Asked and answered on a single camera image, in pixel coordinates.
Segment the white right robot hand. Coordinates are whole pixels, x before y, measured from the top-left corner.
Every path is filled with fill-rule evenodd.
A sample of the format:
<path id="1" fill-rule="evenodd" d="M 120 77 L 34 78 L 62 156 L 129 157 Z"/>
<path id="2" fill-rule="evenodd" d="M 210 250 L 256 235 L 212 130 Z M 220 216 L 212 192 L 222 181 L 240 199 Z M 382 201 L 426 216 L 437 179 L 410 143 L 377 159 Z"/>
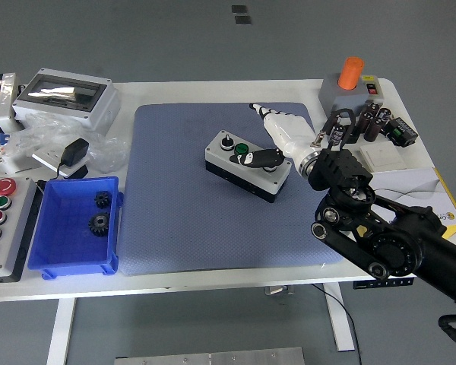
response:
<path id="1" fill-rule="evenodd" d="M 312 146 L 316 134 L 306 119 L 255 103 L 250 108 L 262 118 L 276 148 L 238 153 L 231 156 L 230 161 L 250 168 L 273 168 L 281 165 L 287 157 L 293 160 L 301 176 L 308 174 L 321 148 Z"/>

